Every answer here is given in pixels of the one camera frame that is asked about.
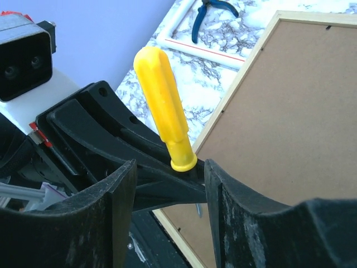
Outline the wooden picture frame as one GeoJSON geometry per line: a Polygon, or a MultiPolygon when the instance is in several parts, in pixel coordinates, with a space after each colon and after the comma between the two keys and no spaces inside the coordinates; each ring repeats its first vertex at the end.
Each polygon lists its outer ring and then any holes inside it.
{"type": "MultiPolygon", "coordinates": [[[[356,200],[356,15],[277,11],[194,150],[288,206],[356,200]]],[[[155,214],[192,267],[217,267],[202,210],[155,214]]]]}

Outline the small yellow screwdriver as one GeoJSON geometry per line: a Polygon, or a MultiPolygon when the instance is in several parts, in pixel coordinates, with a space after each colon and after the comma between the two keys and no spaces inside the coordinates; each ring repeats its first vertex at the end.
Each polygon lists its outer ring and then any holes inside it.
{"type": "Polygon", "coordinates": [[[184,110],[167,54],[158,47],[140,49],[133,62],[140,86],[171,157],[171,167],[187,172],[197,164],[184,110]]]}

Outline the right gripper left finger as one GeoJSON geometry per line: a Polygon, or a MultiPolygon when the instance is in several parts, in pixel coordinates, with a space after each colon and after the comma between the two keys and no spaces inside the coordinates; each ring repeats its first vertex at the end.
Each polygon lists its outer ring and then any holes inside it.
{"type": "Polygon", "coordinates": [[[137,164],[43,211],[1,210],[2,267],[123,267],[137,164]]]}

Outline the white PVC pipe rack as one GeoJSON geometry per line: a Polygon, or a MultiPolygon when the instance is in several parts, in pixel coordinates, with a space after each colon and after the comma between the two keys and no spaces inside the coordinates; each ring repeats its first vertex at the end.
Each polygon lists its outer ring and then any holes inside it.
{"type": "Polygon", "coordinates": [[[233,56],[226,52],[215,51],[210,48],[203,48],[194,43],[183,42],[173,39],[171,36],[173,31],[178,27],[189,9],[194,5],[195,1],[183,1],[179,4],[177,12],[173,15],[172,21],[168,22],[161,30],[156,38],[158,45],[168,49],[174,49],[192,56],[212,61],[223,66],[227,66],[234,69],[239,69],[245,62],[245,58],[241,56],[233,56]]]}

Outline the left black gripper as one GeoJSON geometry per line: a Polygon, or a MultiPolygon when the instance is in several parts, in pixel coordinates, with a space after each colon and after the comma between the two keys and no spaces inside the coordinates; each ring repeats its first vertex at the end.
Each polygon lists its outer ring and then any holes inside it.
{"type": "Polygon", "coordinates": [[[158,134],[142,123],[105,81],[89,84],[37,116],[35,129],[47,138],[40,145],[1,116],[1,129],[13,131],[25,151],[19,173],[27,180],[51,183],[80,192],[112,174],[126,161],[137,164],[134,211],[176,204],[205,203],[204,163],[176,172],[158,134]]]}

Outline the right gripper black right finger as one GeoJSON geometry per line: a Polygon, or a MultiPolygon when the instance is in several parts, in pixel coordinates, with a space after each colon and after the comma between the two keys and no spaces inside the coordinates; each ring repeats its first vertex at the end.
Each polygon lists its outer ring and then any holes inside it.
{"type": "Polygon", "coordinates": [[[356,200],[310,199],[288,206],[204,167],[217,267],[355,267],[356,200]]]}

